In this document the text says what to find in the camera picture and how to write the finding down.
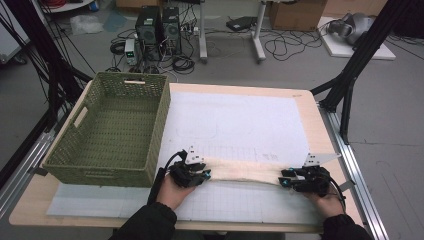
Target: brown cardboard box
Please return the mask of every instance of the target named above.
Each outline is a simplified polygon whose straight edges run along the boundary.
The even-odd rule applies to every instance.
[[[140,9],[141,6],[162,6],[161,0],[116,0],[116,6],[118,8]]]
[[[346,13],[361,12],[377,16],[386,2],[387,0],[328,0],[323,15],[342,17]]]
[[[273,3],[270,12],[272,29],[315,31],[327,0],[302,0],[295,4]]]

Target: black sleeve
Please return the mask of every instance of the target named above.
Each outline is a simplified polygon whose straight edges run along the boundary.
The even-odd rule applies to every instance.
[[[161,203],[143,206],[109,240],[170,240],[177,215]]]
[[[367,231],[356,225],[351,217],[340,214],[324,221],[322,240],[371,240]]]

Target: hand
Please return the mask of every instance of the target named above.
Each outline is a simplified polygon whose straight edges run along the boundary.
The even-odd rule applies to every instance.
[[[317,206],[324,218],[345,214],[339,196],[333,187],[330,187],[328,194],[324,197],[320,197],[316,193],[304,193],[303,195]]]
[[[175,210],[194,189],[196,187],[182,188],[178,186],[168,174],[163,179],[156,201]]]

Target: basket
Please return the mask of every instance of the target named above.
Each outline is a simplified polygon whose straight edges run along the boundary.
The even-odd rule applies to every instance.
[[[163,75],[98,73],[43,168],[67,184],[151,187],[171,101]]]

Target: desk leg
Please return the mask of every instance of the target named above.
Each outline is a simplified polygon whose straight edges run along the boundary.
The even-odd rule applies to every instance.
[[[261,33],[262,20],[264,19],[265,8],[266,1],[261,1],[259,3],[258,23],[256,24],[256,31],[252,32],[253,43],[255,44],[255,49],[258,53],[258,63],[266,59],[264,49],[262,48],[261,41],[259,40],[259,34]]]
[[[205,35],[205,0],[200,0],[200,34],[199,34],[199,50],[200,61],[206,63],[208,61],[208,51],[206,48],[206,35]]]

